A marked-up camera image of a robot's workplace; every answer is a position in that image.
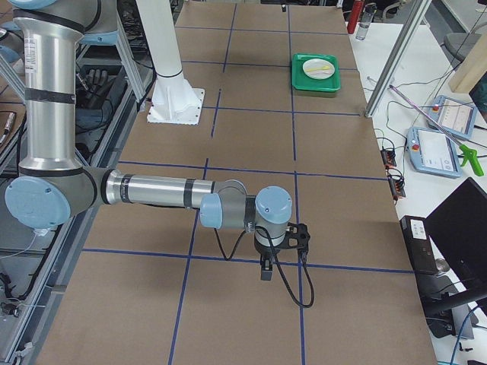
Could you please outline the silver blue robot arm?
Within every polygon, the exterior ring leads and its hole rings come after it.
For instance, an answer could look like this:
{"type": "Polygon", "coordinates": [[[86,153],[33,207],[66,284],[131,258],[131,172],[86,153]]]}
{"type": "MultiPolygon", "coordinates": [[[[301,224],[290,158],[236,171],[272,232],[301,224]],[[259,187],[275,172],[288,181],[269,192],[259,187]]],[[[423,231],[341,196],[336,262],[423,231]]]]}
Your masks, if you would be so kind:
{"type": "Polygon", "coordinates": [[[261,278],[279,268],[288,248],[292,200],[278,186],[248,194],[237,180],[215,182],[124,174],[86,167],[75,156],[75,49],[100,37],[114,43],[114,1],[15,1],[24,35],[27,154],[5,191],[11,215],[33,229],[65,223],[92,207],[119,202],[199,211],[201,224],[254,235],[261,278]]]}

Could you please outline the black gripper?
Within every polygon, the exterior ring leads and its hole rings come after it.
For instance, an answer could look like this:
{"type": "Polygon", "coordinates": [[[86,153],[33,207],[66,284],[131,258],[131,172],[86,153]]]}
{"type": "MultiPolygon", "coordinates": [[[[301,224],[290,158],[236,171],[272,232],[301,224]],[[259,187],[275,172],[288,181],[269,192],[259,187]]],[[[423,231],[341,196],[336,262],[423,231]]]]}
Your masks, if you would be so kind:
{"type": "Polygon", "coordinates": [[[265,246],[258,240],[254,240],[254,247],[256,251],[260,254],[260,280],[261,281],[271,281],[273,273],[273,262],[275,262],[275,257],[281,251],[280,248],[274,246],[265,246]]]}

